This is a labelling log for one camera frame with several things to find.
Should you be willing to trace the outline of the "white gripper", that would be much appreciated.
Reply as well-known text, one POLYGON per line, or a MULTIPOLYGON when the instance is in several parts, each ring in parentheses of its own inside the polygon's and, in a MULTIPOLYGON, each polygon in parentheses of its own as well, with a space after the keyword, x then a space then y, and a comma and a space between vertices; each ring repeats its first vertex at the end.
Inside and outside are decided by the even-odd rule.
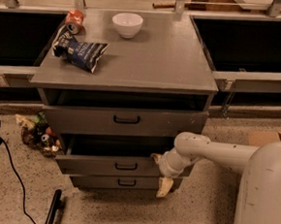
POLYGON ((159 165, 161 174, 158 180, 159 189, 156 193, 157 198, 165 198, 170 193, 174 180, 173 177, 179 177, 185 168, 189 165, 189 160, 180 155, 175 148, 165 152, 163 155, 153 153, 150 155, 154 162, 159 165))

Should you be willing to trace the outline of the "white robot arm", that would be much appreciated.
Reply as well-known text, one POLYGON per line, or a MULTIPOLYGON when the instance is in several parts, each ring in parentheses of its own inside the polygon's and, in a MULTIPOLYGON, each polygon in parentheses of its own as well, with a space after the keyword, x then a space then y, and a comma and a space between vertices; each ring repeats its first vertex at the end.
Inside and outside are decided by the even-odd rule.
POLYGON ((207 159, 241 175, 234 224, 281 224, 281 142, 214 143, 201 134, 182 132, 171 150, 152 157, 161 173, 159 197, 169 193, 187 167, 207 159))

